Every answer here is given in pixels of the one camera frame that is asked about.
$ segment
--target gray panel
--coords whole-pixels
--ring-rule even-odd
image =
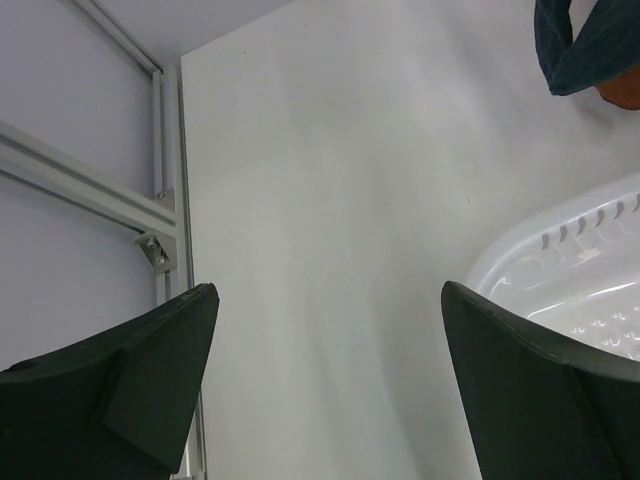
[[[291,0],[102,0],[161,61],[181,55],[280,8]]]
[[[132,232],[0,176],[0,370],[154,307]]]
[[[151,82],[68,2],[3,0],[0,120],[145,195]]]

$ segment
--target metal bracket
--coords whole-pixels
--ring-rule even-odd
[[[154,199],[159,205],[175,211],[175,193],[173,189],[160,193]],[[153,268],[156,275],[169,272],[177,266],[178,247],[174,237],[150,230],[138,235],[134,242]]]

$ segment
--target blue fabric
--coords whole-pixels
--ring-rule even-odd
[[[640,63],[640,0],[600,0],[575,42],[570,5],[536,1],[536,51],[554,95],[598,85]]]

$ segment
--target brown object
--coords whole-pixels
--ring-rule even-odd
[[[640,110],[640,65],[596,88],[607,102],[627,110]]]

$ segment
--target white plastic basket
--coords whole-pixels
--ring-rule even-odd
[[[467,286],[547,328],[640,360],[640,174],[510,230],[478,260]]]

